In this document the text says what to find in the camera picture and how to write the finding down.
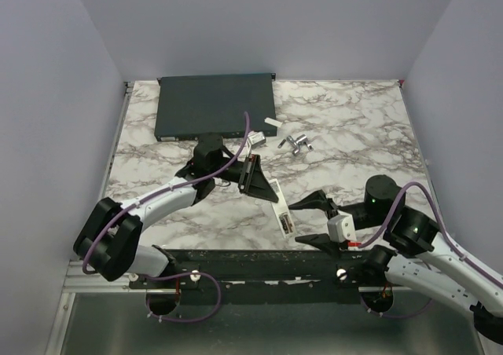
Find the white remote control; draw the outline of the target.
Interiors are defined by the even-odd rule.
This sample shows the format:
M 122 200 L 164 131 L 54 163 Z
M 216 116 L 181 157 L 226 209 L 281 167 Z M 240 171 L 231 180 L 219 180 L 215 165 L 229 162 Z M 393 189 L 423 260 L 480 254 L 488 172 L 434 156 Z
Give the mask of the white remote control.
M 285 239 L 290 239 L 295 235 L 296 227 L 293 223 L 290 210 L 288 209 L 288 204 L 285 200 L 284 194 L 281 190 L 281 187 L 279 185 L 278 180 L 276 178 L 270 179 L 269 183 L 278 198 L 278 201 L 276 203 L 271 203 L 271 207 L 273 208 L 274 214 L 276 216 L 278 226 L 281 230 L 282 236 Z M 288 233 L 286 231 L 286 228 L 285 228 L 285 218 L 286 217 L 288 217 L 292 223 L 292 227 L 294 229 L 294 231 L 292 233 Z

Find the white battery cover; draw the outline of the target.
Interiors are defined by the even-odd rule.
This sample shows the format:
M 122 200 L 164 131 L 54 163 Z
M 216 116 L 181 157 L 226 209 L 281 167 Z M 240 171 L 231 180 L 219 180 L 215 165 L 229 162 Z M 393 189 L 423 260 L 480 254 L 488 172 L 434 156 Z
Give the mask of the white battery cover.
M 283 124 L 283 122 L 278 121 L 278 120 L 276 120 L 276 119 L 269 118 L 269 117 L 265 118 L 265 119 L 264 119 L 264 122 L 265 122 L 266 124 L 271 125 L 271 126 L 275 126 L 276 128 L 281 128 L 281 126 L 282 126 L 282 124 Z

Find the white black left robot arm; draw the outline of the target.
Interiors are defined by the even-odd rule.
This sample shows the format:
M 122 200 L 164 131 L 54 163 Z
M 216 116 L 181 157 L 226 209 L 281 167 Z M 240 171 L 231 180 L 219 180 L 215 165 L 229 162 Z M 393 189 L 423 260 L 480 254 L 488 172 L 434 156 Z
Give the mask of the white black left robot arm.
M 215 179 L 238 186 L 240 193 L 277 203 L 279 198 L 265 178 L 256 154 L 239 160 L 217 134 L 200 136 L 193 156 L 167 184 L 128 202 L 101 199 L 77 236 L 73 251 L 87 273 L 107 281 L 125 273 L 146 275 L 158 288 L 174 279 L 167 252 L 140 245 L 141 234 L 151 225 L 178 210 L 194 206 L 215 188 Z

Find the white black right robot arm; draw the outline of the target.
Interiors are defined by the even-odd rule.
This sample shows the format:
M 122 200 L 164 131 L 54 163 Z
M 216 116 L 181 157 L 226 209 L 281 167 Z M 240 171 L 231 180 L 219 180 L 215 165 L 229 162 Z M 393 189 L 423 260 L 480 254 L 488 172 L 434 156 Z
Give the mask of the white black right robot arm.
M 383 317 L 395 285 L 408 287 L 464 314 L 487 339 L 502 342 L 502 276 L 456 243 L 435 218 L 406 205 L 406 190 L 387 175 L 370 177 L 360 203 L 339 207 L 317 190 L 290 210 L 325 212 L 328 232 L 298 236 L 341 264 L 340 286 L 382 286 L 356 297 Z

